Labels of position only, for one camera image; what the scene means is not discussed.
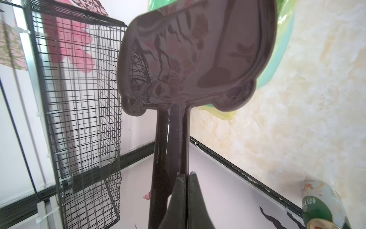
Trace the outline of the dark brown dustpan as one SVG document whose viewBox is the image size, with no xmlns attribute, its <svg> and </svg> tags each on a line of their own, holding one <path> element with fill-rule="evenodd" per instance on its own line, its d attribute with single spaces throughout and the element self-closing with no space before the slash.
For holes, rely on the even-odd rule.
<svg viewBox="0 0 366 229">
<path fill-rule="evenodd" d="M 157 111 L 148 227 L 157 229 L 189 172 L 190 111 L 244 106 L 273 51 L 276 1 L 175 1 L 137 16 L 117 62 L 124 112 Z"/>
</svg>

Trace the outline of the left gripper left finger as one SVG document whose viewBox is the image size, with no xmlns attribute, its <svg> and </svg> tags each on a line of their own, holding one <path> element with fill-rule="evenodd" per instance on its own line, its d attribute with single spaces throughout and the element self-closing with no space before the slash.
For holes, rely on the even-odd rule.
<svg viewBox="0 0 366 229">
<path fill-rule="evenodd" d="M 167 211 L 159 229 L 186 229 L 186 185 L 186 175 L 179 174 L 173 188 Z"/>
</svg>

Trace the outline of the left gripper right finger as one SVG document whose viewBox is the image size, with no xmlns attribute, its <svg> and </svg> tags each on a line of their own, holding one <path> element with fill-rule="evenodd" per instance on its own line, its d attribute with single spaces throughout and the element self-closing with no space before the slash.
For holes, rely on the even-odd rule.
<svg viewBox="0 0 366 229">
<path fill-rule="evenodd" d="M 198 176 L 195 172 L 191 172 L 188 177 L 187 228 L 215 228 L 207 212 Z"/>
</svg>

